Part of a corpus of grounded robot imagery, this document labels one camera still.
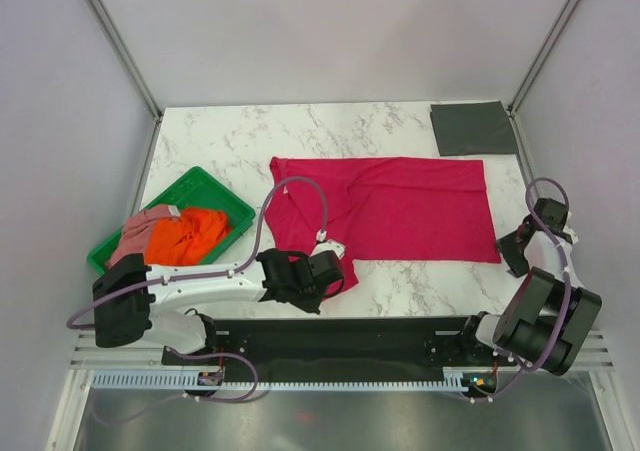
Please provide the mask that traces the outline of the magenta t-shirt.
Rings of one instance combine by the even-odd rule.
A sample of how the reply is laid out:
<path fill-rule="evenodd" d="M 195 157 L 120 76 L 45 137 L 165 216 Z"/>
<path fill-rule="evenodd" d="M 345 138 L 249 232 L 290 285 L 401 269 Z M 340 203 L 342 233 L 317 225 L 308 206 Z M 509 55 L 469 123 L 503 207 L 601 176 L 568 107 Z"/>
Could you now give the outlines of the magenta t-shirt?
<path fill-rule="evenodd" d="M 480 160 L 274 157 L 269 170 L 277 248 L 310 253 L 326 230 L 346 246 L 341 293 L 359 282 L 357 260 L 501 261 Z"/>

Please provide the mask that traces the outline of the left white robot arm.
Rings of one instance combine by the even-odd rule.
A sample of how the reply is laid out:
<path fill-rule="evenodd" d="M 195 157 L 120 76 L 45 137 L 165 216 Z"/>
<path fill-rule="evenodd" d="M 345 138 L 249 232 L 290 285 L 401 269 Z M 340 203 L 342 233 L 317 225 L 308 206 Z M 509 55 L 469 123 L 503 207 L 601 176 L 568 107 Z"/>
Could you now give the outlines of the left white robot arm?
<path fill-rule="evenodd" d="M 329 240 L 311 254 L 268 249 L 247 265 L 148 265 L 142 255 L 128 255 L 93 285 L 95 344 L 109 349 L 146 340 L 211 363 L 220 349 L 212 323 L 184 309 L 275 301 L 317 314 L 330 287 L 344 283 L 344 254 L 344 245 Z"/>

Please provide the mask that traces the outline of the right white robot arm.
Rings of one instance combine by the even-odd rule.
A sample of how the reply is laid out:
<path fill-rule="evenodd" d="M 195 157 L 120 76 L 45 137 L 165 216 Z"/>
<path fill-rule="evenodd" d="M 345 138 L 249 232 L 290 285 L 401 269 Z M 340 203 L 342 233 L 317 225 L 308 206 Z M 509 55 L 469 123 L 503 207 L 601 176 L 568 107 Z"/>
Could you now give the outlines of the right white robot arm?
<path fill-rule="evenodd" d="M 510 274 L 523 279 L 520 287 L 501 315 L 481 312 L 468 318 L 457 348 L 473 365 L 499 350 L 531 365 L 544 355 L 541 368 L 561 376 L 579 354 L 602 299 L 574 271 L 568 205 L 540 198 L 533 210 L 515 231 L 496 241 Z"/>

